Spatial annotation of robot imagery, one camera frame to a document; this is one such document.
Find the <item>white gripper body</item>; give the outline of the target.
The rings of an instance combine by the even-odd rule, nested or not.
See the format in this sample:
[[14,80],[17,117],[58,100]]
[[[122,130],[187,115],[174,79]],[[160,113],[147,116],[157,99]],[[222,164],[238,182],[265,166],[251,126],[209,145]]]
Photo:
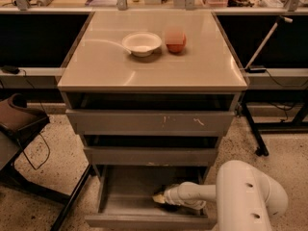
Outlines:
[[201,196],[201,186],[192,182],[184,182],[178,187],[163,193],[166,204],[184,206],[194,210],[201,210],[206,201]]

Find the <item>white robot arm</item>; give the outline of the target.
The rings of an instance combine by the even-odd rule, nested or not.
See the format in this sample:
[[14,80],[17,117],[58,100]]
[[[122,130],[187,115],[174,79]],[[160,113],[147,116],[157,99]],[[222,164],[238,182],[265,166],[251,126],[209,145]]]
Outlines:
[[214,185],[171,185],[154,194],[153,200],[195,210],[214,201],[219,231],[272,231],[270,219],[284,215],[289,202],[280,183],[239,160],[221,165]]

